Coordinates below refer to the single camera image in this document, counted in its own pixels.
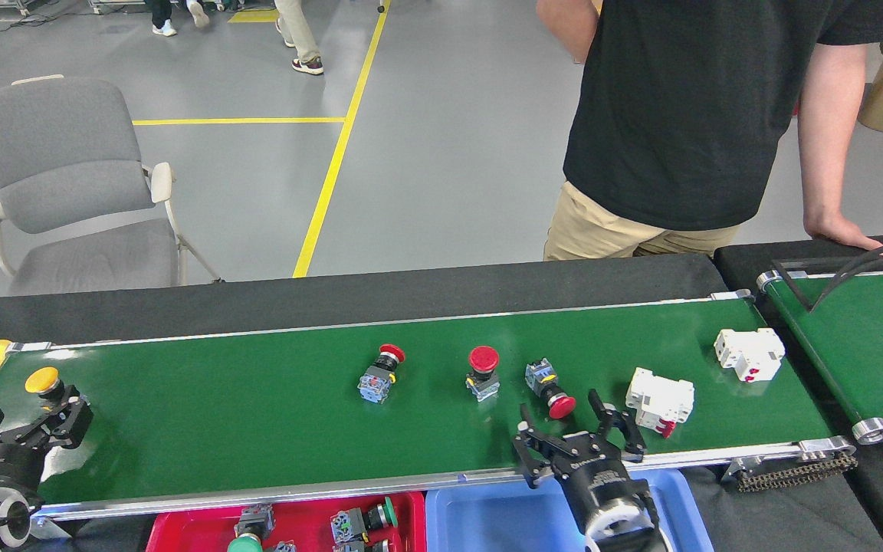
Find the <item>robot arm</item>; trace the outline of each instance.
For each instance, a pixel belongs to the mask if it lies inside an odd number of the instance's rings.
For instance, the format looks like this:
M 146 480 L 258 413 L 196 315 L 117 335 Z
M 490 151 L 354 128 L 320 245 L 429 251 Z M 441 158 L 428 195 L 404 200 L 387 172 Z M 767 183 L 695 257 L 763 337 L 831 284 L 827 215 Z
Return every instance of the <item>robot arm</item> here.
M 46 453 L 80 446 L 94 417 L 76 387 L 65 386 L 56 370 L 52 376 L 42 388 L 31 387 L 32 377 L 27 381 L 27 391 L 43 399 L 42 415 L 27 425 L 0 431 L 0 548 L 18 548 L 29 537 L 29 518 L 43 505 L 36 492 Z M 4 419 L 0 409 L 0 425 Z
M 651 550 L 659 542 L 659 516 L 648 483 L 631 479 L 623 458 L 640 462 L 645 443 L 627 412 L 602 402 L 592 389 L 588 395 L 599 419 L 597 433 L 581 431 L 557 438 L 533 427 L 525 405 L 523 421 L 513 438 L 513 447 L 530 488 L 540 476 L 550 474 L 561 485 L 579 531 L 585 535 L 589 552 Z M 626 439 L 623 450 L 607 438 L 619 429 Z M 542 458 L 535 458 L 530 451 Z

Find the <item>khaki pants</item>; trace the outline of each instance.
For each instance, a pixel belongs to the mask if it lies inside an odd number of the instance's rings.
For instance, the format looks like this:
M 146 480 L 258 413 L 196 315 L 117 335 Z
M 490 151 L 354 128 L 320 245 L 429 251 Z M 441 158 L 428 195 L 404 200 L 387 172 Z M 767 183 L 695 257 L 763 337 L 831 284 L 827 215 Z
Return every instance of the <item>khaki pants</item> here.
M 730 244 L 738 226 L 699 232 L 664 230 L 614 215 L 564 182 L 554 210 L 544 261 L 627 258 L 639 255 L 704 254 Z

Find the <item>chair leg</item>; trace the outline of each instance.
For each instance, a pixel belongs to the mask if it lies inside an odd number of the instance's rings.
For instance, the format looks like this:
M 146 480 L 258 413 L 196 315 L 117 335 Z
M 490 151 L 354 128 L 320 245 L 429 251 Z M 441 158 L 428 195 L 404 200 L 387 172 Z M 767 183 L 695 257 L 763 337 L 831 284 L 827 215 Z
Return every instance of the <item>chair leg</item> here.
M 189 241 L 186 241 L 186 238 L 183 238 L 180 234 L 177 234 L 176 237 L 179 239 L 179 245 L 181 245 L 182 252 L 189 251 L 190 254 L 193 255 L 193 258 L 195 258 L 196 261 L 199 261 L 199 263 L 203 265 L 203 268 L 205 268 L 206 271 L 210 273 L 212 283 L 218 284 L 224 282 L 224 279 L 220 277 L 220 274 L 218 274 L 217 271 L 214 270 L 212 266 L 210 266 L 210 263 L 207 262 L 205 258 L 203 258 L 203 255 L 199 254 L 199 251 L 196 251 L 196 248 L 192 247 L 192 244 L 190 244 Z M 180 256 L 181 259 L 179 259 L 179 263 L 181 264 L 179 266 L 183 267 L 183 270 L 185 270 L 185 255 Z

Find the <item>hand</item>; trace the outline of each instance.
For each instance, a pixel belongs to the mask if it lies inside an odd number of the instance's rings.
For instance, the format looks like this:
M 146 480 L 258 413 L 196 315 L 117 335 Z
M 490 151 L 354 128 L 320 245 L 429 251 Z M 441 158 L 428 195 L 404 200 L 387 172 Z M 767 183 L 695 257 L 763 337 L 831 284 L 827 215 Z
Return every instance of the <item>hand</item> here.
M 803 229 L 806 234 L 813 238 L 824 238 L 842 245 L 851 245 L 854 248 L 876 249 L 882 247 L 882 242 L 866 237 L 861 227 L 849 221 L 842 213 L 836 213 L 828 217 L 805 217 Z

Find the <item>black t-shirt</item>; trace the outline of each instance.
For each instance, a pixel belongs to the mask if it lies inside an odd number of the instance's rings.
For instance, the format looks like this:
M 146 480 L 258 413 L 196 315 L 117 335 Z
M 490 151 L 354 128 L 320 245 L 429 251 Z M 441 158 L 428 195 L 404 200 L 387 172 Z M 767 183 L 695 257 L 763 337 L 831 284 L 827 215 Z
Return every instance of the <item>black t-shirt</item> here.
M 564 175 L 669 230 L 757 213 L 816 43 L 883 41 L 883 0 L 605 0 Z

